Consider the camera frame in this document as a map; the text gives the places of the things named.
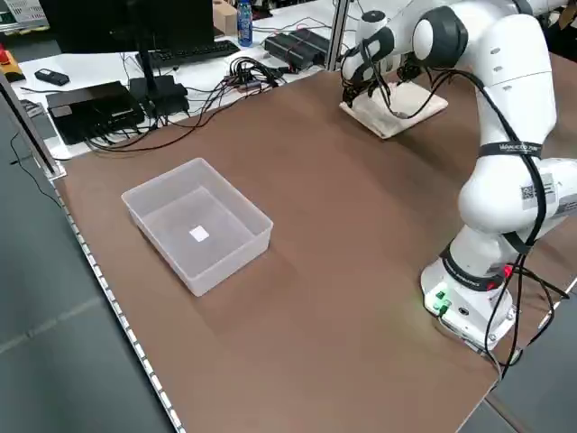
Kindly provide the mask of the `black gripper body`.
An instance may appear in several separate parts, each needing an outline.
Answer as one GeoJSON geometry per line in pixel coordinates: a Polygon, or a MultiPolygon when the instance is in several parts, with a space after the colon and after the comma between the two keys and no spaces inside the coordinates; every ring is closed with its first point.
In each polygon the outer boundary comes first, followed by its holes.
{"type": "Polygon", "coordinates": [[[361,60],[344,62],[344,96],[357,97],[373,81],[373,69],[361,60]]]}
{"type": "Polygon", "coordinates": [[[412,81],[424,72],[424,67],[415,56],[403,56],[398,67],[398,79],[401,83],[412,81]]]}

